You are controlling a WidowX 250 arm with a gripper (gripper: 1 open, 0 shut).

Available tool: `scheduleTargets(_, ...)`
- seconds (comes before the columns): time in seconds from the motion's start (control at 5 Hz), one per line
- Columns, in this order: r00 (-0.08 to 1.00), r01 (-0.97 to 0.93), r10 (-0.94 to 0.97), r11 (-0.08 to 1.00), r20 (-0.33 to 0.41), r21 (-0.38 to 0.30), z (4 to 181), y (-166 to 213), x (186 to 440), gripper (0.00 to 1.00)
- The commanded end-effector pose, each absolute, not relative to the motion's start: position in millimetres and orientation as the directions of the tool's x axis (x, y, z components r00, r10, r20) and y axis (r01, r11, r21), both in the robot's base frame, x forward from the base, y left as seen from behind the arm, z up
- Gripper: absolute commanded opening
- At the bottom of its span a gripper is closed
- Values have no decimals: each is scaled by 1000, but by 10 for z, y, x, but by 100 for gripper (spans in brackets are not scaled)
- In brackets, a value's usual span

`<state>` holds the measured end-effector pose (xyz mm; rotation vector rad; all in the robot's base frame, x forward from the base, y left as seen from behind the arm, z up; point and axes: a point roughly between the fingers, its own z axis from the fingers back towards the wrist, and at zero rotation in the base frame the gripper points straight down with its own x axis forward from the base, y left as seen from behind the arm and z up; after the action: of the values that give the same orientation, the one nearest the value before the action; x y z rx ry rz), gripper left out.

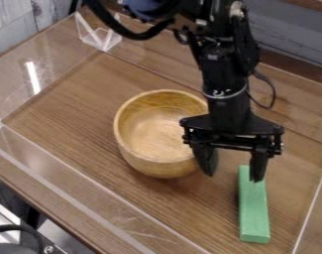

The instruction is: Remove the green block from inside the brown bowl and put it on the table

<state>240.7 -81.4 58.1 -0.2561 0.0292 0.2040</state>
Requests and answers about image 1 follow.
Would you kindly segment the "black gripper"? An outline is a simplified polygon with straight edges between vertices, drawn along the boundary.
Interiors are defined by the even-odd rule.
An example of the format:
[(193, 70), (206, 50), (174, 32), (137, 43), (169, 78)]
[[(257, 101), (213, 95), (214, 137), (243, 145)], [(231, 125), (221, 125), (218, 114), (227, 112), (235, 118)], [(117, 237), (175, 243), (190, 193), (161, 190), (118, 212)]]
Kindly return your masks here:
[(217, 149), (250, 152), (249, 178), (258, 183), (265, 177), (267, 156), (282, 153), (283, 127), (253, 113), (246, 86), (235, 93), (210, 95), (207, 102), (207, 114), (179, 121), (183, 143), (193, 149), (199, 167), (210, 177), (218, 168)]

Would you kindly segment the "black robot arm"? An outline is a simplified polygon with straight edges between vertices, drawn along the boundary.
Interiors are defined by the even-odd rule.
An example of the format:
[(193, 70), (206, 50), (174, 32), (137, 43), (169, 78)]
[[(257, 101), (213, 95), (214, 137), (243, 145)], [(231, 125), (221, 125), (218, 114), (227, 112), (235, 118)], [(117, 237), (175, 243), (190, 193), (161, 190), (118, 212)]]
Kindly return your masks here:
[(209, 112), (185, 117), (183, 143), (194, 152), (205, 174), (217, 170), (219, 149), (250, 152), (249, 179), (265, 178), (267, 161), (282, 153), (283, 127), (255, 115), (249, 78), (267, 80), (255, 67), (259, 47), (254, 40), (243, 0), (170, 0), (174, 12), (197, 25), (177, 34), (199, 66)]

